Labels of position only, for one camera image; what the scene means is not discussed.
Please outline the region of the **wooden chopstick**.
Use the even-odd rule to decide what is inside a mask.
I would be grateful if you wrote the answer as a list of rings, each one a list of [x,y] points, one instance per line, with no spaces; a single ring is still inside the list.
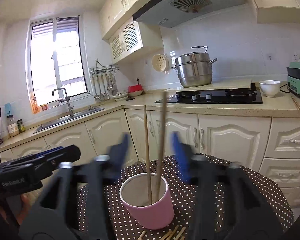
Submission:
[[[163,91],[162,93],[162,108],[160,115],[160,143],[159,143],[159,153],[158,153],[158,162],[157,162],[157,178],[155,184],[155,201],[159,200],[159,192],[161,185],[161,174],[162,174],[162,161],[164,156],[165,148],[165,122],[166,122],[166,111],[167,111],[167,92]]]
[[[148,139],[148,122],[146,105],[143,106],[144,130],[145,130],[145,154],[146,154],[146,173],[147,173],[147,190],[148,190],[148,204],[152,205],[152,183],[151,183],[151,169],[149,159],[149,139]]]
[[[145,234],[146,234],[146,230],[143,230],[143,232],[139,235],[138,240],[143,240]]]
[[[181,239],[186,230],[185,226],[177,225],[173,230],[169,230],[162,237],[161,240],[172,240],[172,239]]]

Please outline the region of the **pink utensil cup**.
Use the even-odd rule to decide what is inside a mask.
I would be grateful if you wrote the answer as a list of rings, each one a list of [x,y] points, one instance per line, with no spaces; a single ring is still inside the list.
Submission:
[[[149,202],[146,173],[128,178],[121,185],[119,196],[130,215],[146,229],[162,229],[174,218],[170,189],[164,177],[161,177],[158,201]]]

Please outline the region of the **kitchen faucet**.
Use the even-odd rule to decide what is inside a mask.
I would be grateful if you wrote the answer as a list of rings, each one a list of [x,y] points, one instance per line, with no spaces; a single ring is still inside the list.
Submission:
[[[52,96],[54,96],[54,93],[55,93],[56,91],[63,91],[63,92],[64,92],[65,97],[64,97],[64,98],[61,98],[59,101],[60,101],[60,102],[66,102],[66,103],[67,103],[69,115],[70,115],[71,118],[73,118],[73,117],[74,117],[74,112],[73,112],[74,107],[70,105],[70,97],[68,96],[66,89],[65,89],[64,87],[55,88],[55,89],[52,91]]]

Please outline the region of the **lower kitchen cabinets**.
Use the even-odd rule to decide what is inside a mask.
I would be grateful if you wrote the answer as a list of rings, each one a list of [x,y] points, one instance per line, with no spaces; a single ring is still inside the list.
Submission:
[[[149,159],[158,157],[160,114],[147,111]],[[165,155],[173,154],[171,134],[177,132],[194,152],[237,161],[279,185],[291,206],[300,206],[300,119],[251,118],[169,113],[165,123]],[[145,130],[142,110],[121,109],[25,140],[1,152],[2,161],[39,153],[57,146],[76,145],[81,163],[116,144],[123,133],[132,140],[126,165],[145,162]]]

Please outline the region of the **white jar bottle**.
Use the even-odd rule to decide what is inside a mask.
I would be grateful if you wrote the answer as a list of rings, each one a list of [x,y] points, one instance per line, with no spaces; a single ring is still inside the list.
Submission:
[[[7,116],[7,130],[10,137],[14,137],[19,134],[18,123],[15,121],[12,114]]]

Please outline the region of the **brown polka dot tablecloth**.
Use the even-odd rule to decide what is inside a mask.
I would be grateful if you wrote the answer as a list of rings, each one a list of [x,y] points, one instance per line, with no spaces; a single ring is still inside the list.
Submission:
[[[177,225],[186,227],[181,239],[188,239],[197,189],[195,186],[186,185],[180,179],[178,165],[174,156],[166,157],[163,160],[162,175],[168,182],[174,207],[174,219],[167,227],[159,230],[145,229],[122,205],[119,196],[121,185],[128,178],[145,171],[146,165],[143,163],[125,167],[121,170],[121,177],[115,185],[104,187],[115,239],[138,239],[143,230],[146,230],[143,239],[160,239],[166,232],[173,230]],[[253,184],[257,186],[262,195],[267,198],[270,207],[281,223],[283,231],[287,231],[294,223],[294,213],[280,187],[271,179],[247,167],[244,167],[243,171],[253,181]]]

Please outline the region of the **steel sink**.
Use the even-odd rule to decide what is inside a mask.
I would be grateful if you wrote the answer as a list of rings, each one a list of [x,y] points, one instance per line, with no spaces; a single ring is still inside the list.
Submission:
[[[105,110],[105,108],[102,108],[102,107],[90,107],[90,108],[88,108],[86,110],[74,113],[73,116],[67,115],[67,116],[64,116],[62,118],[58,118],[56,120],[52,120],[52,121],[46,122],[44,124],[41,124],[34,131],[34,134],[36,134],[38,132],[41,132],[41,131],[44,131],[46,129],[50,129],[51,127],[55,127],[55,126],[58,126],[58,125],[70,122],[72,120],[81,118],[83,116],[87,116],[87,115],[91,115],[91,114],[97,113],[97,112],[102,111],[102,110]]]

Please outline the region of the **stacked white dishes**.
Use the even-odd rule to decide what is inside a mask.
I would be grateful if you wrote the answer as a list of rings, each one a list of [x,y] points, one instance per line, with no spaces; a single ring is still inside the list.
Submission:
[[[128,98],[129,94],[128,93],[119,93],[117,95],[113,96],[113,99],[115,101],[123,101],[126,100]]]

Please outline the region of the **window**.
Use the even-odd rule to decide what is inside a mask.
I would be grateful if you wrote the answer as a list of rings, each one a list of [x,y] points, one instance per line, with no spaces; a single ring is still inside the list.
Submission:
[[[29,78],[38,105],[89,93],[80,17],[55,17],[30,25]]]

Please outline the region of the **black gas stove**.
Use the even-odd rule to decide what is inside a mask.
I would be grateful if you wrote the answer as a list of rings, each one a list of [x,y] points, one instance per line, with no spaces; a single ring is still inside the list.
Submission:
[[[263,103],[261,92],[252,83],[249,88],[177,91],[167,103],[185,104],[254,104]]]

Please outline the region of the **red container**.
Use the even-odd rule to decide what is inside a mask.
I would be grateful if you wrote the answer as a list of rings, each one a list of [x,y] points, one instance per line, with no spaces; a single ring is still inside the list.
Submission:
[[[140,96],[143,93],[142,85],[134,85],[128,87],[128,95],[131,97]]]

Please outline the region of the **white bowl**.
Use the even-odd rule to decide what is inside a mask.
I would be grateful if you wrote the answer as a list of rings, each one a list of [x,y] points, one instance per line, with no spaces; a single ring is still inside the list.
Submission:
[[[280,84],[277,80],[264,80],[259,82],[259,87],[266,97],[273,98],[279,93]]]

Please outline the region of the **stainless steel steamer pot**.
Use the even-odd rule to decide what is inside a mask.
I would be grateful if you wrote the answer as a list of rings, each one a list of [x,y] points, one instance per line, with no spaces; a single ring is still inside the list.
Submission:
[[[193,46],[191,49],[204,49],[193,51],[175,58],[175,65],[171,67],[177,71],[180,84],[184,88],[209,85],[212,82],[212,64],[217,58],[210,59],[208,46]]]

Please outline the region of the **round cream strainer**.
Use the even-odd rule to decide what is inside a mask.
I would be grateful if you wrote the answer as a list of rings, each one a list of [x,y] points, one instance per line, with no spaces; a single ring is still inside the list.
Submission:
[[[164,72],[169,67],[169,60],[164,54],[155,54],[152,57],[152,67],[157,72]]]

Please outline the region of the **range hood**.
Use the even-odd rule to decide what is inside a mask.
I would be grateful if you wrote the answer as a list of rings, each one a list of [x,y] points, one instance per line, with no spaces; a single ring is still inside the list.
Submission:
[[[172,28],[193,18],[242,5],[247,0],[150,0],[133,15],[133,20]]]

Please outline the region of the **wall utensil rack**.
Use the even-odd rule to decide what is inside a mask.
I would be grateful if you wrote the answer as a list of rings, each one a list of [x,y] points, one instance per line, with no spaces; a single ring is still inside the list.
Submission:
[[[115,72],[119,70],[117,64],[102,65],[98,59],[95,66],[89,68],[90,79],[96,102],[103,102],[114,98],[118,94]]]

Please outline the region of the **upper wall cabinets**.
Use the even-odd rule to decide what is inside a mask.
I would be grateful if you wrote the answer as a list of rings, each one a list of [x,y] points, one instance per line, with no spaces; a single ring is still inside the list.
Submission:
[[[162,48],[161,27],[244,3],[258,23],[300,23],[300,0],[107,0],[100,11],[102,36],[117,63]]]

